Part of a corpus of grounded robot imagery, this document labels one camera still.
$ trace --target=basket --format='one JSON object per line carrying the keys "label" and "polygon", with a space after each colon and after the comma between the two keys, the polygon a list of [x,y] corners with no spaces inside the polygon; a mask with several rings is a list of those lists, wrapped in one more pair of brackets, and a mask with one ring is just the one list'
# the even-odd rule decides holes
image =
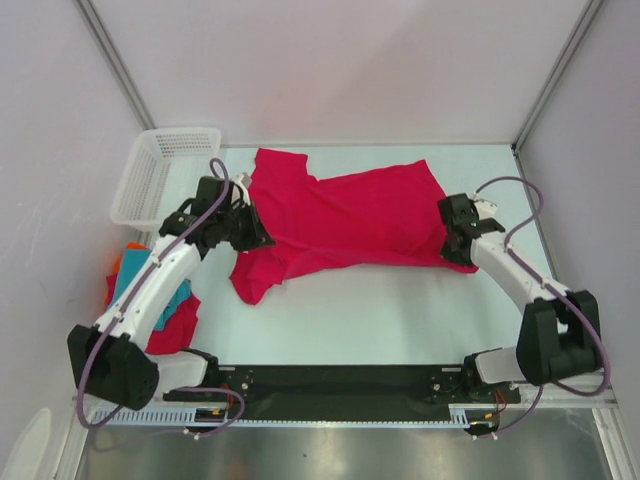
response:
{"label": "basket", "polygon": [[209,161],[218,155],[215,128],[161,128],[138,136],[129,154],[113,205],[111,220],[148,232],[162,224],[187,198],[200,177],[211,175]]}

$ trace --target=white robotic arm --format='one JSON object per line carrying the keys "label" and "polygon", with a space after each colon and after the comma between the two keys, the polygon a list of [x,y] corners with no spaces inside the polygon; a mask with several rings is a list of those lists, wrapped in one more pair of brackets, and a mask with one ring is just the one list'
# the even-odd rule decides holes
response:
{"label": "white robotic arm", "polygon": [[[72,330],[67,343],[76,385],[84,376],[87,393],[139,410],[154,396],[198,386],[217,373],[217,359],[203,352],[153,356],[144,351],[171,297],[210,249],[222,241],[237,251],[273,244],[251,205],[247,180],[241,175],[225,189],[224,180],[203,177],[196,197],[164,221],[149,259],[120,298],[91,328],[77,325]],[[211,205],[225,191],[211,214]],[[104,343],[92,360],[101,337]]]}
{"label": "white robotic arm", "polygon": [[[528,381],[542,385],[602,367],[594,339],[566,306],[568,300],[577,307],[599,336],[598,305],[593,295],[574,293],[540,274],[507,245],[504,227],[492,216],[495,208],[487,208],[486,201],[452,195],[438,202],[438,208],[447,229],[441,255],[458,265],[487,272],[523,316],[516,346],[465,359],[465,364],[473,363],[482,383]],[[560,332],[559,324],[565,325],[566,331]]]}

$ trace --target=gray panel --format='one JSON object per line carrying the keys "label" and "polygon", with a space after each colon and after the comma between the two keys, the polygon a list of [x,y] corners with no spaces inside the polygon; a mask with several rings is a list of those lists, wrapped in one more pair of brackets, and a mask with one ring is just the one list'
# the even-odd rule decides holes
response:
{"label": "gray panel", "polygon": [[44,478],[75,391],[67,335],[96,317],[131,238],[108,210],[140,128],[71,2],[14,3],[0,23],[0,475],[27,478],[21,447],[37,466],[21,434],[41,412]]}
{"label": "gray panel", "polygon": [[[109,427],[107,446],[154,431]],[[496,442],[462,431],[235,428],[209,440],[162,435],[122,452],[85,451],[76,480],[608,479],[590,410],[538,410]]]}
{"label": "gray panel", "polygon": [[565,72],[571,65],[573,57],[580,48],[580,45],[582,45],[582,41],[606,1],[607,0],[590,0],[586,5],[580,20],[573,29],[573,32],[571,32],[558,61],[549,74],[549,78],[547,79],[544,88],[536,99],[527,119],[524,122],[524,125],[522,126],[522,129],[520,130],[520,133],[518,134],[518,137],[516,138],[514,143],[516,152],[519,152],[527,141],[527,138],[531,134],[531,130],[540,118],[540,115],[542,115],[544,107],[551,99],[556,87],[560,84]]}
{"label": "gray panel", "polygon": [[95,1],[158,125],[236,146],[512,142],[587,3]]}
{"label": "gray panel", "polygon": [[522,149],[545,193],[542,225],[564,283],[592,291],[613,387],[640,452],[637,218],[640,2],[609,2]]}

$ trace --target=teal cloth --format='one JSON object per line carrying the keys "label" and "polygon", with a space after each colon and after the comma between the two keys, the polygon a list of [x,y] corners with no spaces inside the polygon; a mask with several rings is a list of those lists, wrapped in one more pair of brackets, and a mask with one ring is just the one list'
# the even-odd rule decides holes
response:
{"label": "teal cloth", "polygon": [[[115,303],[124,293],[150,255],[150,250],[125,250],[124,255],[122,256],[122,262],[120,263],[120,271],[118,272],[118,278],[116,279],[116,290],[113,294],[111,305],[113,305],[113,303]],[[153,330],[156,332],[164,330],[167,321],[174,313],[176,313],[180,304],[190,296],[191,284],[188,280],[185,280],[180,284],[176,293],[171,297],[171,300],[169,300],[169,304],[160,315],[160,318],[158,318]]]}

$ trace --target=red cloth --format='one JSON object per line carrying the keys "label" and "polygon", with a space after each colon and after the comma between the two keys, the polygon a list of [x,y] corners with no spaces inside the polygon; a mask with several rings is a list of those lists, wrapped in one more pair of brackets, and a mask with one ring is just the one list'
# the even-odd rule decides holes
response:
{"label": "red cloth", "polygon": [[[107,305],[111,303],[116,289],[118,274],[107,277]],[[149,355],[168,355],[189,348],[198,323],[200,300],[191,295],[182,302],[176,313],[167,321],[161,332],[153,331],[145,350]]]}
{"label": "red cloth", "polygon": [[440,257],[445,194],[424,160],[317,180],[306,155],[260,149],[251,178],[276,245],[238,255],[231,281],[250,305],[284,280],[361,263],[476,270]]}

